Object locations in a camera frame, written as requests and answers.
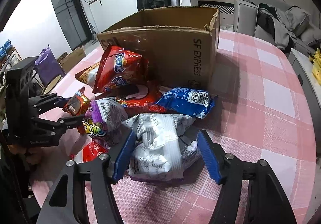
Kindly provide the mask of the red white balloon glue bag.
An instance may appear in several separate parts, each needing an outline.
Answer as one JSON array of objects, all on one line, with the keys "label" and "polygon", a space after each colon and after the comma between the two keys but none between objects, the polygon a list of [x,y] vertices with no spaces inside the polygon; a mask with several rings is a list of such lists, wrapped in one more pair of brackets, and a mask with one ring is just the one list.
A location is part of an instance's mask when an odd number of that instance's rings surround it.
[{"label": "red white balloon glue bag", "polygon": [[109,147],[99,139],[92,139],[77,154],[71,154],[70,158],[77,164],[91,162],[103,153],[108,153]]}]

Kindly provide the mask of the orange oreo cookie packet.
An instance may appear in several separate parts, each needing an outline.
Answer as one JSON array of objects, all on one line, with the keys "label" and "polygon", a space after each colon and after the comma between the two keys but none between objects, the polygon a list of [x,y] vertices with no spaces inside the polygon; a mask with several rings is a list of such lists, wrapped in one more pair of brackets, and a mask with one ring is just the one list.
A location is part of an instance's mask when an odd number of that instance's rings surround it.
[{"label": "orange oreo cookie packet", "polygon": [[84,115],[90,107],[90,99],[84,94],[85,87],[77,92],[63,106],[63,111],[72,116]]}]

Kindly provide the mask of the purple candy bag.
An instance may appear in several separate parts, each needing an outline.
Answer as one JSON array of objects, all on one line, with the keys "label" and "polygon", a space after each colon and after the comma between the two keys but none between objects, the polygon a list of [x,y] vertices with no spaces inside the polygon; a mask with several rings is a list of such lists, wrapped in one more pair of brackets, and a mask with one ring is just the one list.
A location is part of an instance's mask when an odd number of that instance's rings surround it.
[{"label": "purple candy bag", "polygon": [[101,140],[108,146],[120,141],[118,127],[128,119],[124,107],[112,98],[91,100],[83,118],[85,134],[93,140]]}]

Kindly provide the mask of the silver purple snack bag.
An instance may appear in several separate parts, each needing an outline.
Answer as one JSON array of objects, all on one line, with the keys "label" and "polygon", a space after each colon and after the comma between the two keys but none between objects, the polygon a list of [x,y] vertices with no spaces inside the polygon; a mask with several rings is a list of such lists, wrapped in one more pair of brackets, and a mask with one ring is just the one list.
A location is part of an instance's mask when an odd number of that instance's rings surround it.
[{"label": "silver purple snack bag", "polygon": [[195,118],[183,114],[135,115],[122,124],[133,130],[138,144],[129,162],[129,176],[140,182],[183,179],[184,171],[200,159],[196,137],[185,132]]}]

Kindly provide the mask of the round stool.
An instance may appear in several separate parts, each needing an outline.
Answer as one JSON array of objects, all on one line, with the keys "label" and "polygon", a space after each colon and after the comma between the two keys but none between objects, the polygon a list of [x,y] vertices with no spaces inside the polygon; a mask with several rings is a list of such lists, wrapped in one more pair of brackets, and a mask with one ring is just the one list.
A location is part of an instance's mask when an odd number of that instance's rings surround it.
[{"label": "round stool", "polygon": [[54,77],[43,89],[42,94],[50,94],[52,90],[56,87],[56,85],[61,81],[63,76],[61,74]]}]

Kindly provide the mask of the purple bag on floor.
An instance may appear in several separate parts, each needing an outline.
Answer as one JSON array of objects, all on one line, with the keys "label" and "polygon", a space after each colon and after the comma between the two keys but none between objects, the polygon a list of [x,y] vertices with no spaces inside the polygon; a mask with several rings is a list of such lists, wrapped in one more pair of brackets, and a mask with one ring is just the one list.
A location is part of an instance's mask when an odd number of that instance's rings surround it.
[{"label": "purple bag on floor", "polygon": [[62,77],[65,76],[65,72],[57,62],[49,45],[39,53],[34,63],[34,69],[38,73],[44,86],[58,75]]}]

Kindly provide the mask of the cardboard box on floor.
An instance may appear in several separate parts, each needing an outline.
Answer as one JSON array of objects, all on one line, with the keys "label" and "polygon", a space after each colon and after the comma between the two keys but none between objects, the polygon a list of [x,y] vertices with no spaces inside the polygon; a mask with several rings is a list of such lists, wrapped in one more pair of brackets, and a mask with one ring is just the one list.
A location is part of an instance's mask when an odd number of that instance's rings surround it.
[{"label": "cardboard box on floor", "polygon": [[58,59],[57,62],[63,69],[65,73],[71,71],[83,58],[86,57],[84,48],[78,47],[73,50],[71,53],[63,53]]}]

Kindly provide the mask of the shoe rack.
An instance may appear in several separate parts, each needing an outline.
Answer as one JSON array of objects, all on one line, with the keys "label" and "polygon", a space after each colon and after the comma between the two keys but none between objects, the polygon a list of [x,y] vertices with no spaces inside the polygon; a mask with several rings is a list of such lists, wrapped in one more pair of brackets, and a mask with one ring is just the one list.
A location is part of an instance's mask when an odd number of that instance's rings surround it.
[{"label": "shoe rack", "polygon": [[0,50],[1,72],[6,72],[22,60],[16,48],[7,40]]}]

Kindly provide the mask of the noodle snack bag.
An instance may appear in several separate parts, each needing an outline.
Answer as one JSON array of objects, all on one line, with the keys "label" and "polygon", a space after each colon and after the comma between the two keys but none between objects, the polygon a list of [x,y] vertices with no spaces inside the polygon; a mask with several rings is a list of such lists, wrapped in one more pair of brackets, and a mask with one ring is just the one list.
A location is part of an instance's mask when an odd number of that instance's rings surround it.
[{"label": "noodle snack bag", "polygon": [[99,65],[100,65],[100,63],[97,62],[97,63],[93,64],[92,66],[87,67],[83,71],[78,72],[75,75],[76,80],[78,80],[86,85],[89,85],[90,87],[93,88],[94,84],[95,84],[95,80],[96,80],[96,75],[99,70]]}]

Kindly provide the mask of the red chips bag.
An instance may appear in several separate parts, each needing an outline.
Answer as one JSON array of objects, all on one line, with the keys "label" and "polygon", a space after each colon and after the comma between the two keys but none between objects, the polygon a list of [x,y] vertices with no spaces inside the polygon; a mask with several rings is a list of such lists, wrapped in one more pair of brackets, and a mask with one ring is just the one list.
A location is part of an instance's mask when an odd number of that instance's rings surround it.
[{"label": "red chips bag", "polygon": [[100,94],[146,81],[149,60],[139,53],[108,45],[96,74],[93,93]]}]

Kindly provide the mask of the blue snack packet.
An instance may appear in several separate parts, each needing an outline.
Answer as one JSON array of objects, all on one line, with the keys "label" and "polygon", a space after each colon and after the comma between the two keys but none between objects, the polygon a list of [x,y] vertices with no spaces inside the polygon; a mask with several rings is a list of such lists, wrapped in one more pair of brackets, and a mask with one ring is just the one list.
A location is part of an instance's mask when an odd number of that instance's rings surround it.
[{"label": "blue snack packet", "polygon": [[157,105],[179,114],[204,119],[216,105],[217,96],[212,97],[208,91],[173,88],[156,102]]}]

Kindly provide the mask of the white kitchen cabinet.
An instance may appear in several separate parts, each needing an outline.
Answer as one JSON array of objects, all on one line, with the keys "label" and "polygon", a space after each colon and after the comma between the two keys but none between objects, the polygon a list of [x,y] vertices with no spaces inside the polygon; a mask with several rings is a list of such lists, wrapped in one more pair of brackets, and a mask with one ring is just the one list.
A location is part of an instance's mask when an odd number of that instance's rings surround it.
[{"label": "white kitchen cabinet", "polygon": [[137,11],[134,0],[96,0],[89,6],[99,33]]}]

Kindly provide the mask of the dark glass door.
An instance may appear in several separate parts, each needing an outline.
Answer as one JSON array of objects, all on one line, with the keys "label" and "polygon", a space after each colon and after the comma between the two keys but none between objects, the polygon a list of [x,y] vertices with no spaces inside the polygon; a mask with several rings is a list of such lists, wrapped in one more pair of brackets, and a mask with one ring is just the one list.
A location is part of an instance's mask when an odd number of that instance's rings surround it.
[{"label": "dark glass door", "polygon": [[80,0],[51,0],[51,2],[71,50],[92,40],[92,32]]}]

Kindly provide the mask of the brown cardboard box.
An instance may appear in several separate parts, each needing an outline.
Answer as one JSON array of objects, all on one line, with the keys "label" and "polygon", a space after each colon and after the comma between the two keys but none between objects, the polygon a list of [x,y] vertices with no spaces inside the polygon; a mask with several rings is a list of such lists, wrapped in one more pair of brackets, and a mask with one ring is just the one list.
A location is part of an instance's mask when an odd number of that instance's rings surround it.
[{"label": "brown cardboard box", "polygon": [[140,53],[162,85],[209,88],[219,43],[220,13],[213,7],[141,10],[98,34],[102,48],[117,45]]}]

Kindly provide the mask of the yellow plastic bag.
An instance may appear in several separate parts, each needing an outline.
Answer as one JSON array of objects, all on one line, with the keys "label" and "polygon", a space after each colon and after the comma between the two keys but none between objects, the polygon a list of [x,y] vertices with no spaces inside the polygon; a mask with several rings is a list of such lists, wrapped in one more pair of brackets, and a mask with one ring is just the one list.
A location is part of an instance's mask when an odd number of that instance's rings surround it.
[{"label": "yellow plastic bag", "polygon": [[317,48],[317,50],[314,52],[314,54],[311,54],[309,57],[309,60],[313,64],[312,67],[312,74],[317,80],[318,84],[321,85],[321,54],[320,54],[320,48]]}]

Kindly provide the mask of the grey clothes on sofa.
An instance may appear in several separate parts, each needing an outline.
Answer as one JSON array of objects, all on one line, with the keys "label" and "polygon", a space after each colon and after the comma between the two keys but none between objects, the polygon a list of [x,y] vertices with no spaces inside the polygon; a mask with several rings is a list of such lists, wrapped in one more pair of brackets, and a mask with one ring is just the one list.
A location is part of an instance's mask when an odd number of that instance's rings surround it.
[{"label": "grey clothes on sofa", "polygon": [[268,4],[258,5],[257,24],[271,34],[275,46],[288,52],[295,41],[308,28],[310,14],[297,6],[286,11]]}]

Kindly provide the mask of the grey sofa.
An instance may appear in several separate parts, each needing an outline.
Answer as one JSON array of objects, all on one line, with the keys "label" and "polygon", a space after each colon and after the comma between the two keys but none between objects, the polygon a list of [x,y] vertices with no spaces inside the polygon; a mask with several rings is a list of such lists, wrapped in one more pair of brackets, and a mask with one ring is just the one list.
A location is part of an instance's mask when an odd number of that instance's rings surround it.
[{"label": "grey sofa", "polygon": [[320,47],[320,29],[310,13],[279,0],[235,0],[234,31],[267,41],[288,54],[305,56]]}]

